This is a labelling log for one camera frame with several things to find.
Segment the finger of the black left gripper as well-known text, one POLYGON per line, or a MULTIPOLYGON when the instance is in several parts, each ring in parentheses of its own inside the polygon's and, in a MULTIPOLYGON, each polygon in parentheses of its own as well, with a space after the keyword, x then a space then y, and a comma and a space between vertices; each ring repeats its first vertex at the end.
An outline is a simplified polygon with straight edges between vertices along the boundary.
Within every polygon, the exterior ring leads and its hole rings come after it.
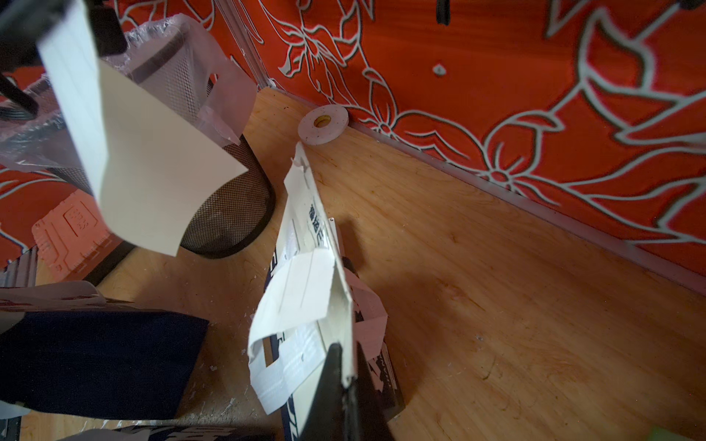
POLYGON ((86 0, 88 21, 99 57, 115 56, 128 50, 128 42, 116 12, 103 1, 86 0))
POLYGON ((1 2, 1 96, 9 103, 1 107, 1 121, 32 121, 39 105, 6 73, 38 64, 37 43, 60 22, 66 1, 2 1, 1 2))

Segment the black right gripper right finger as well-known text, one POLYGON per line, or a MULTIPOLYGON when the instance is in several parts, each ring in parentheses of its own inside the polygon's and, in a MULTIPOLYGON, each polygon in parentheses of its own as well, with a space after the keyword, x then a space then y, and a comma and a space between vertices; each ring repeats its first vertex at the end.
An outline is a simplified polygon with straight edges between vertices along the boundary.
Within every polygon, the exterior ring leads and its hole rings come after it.
POLYGON ((368 361, 362 345, 357 345, 358 378, 355 384, 355 439, 394 441, 378 403, 368 361))

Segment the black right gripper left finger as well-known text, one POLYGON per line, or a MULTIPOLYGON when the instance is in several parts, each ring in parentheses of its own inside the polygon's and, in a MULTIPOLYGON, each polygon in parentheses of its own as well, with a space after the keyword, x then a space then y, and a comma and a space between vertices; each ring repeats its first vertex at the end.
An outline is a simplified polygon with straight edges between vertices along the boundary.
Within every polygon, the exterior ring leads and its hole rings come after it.
POLYGON ((331 345, 317 384, 314 400, 300 440, 343 441, 346 439, 344 400, 346 390, 342 383, 342 346, 331 345))

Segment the small navy paper bag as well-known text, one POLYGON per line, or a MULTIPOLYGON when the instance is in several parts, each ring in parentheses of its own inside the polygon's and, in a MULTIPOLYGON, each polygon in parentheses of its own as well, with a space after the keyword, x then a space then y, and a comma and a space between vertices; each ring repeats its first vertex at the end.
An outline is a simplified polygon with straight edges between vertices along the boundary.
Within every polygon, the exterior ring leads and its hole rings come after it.
POLYGON ((265 413, 283 411, 290 440, 390 440, 363 343, 382 312, 345 268, 338 239, 297 144, 268 279, 249 330, 250 385, 265 413))

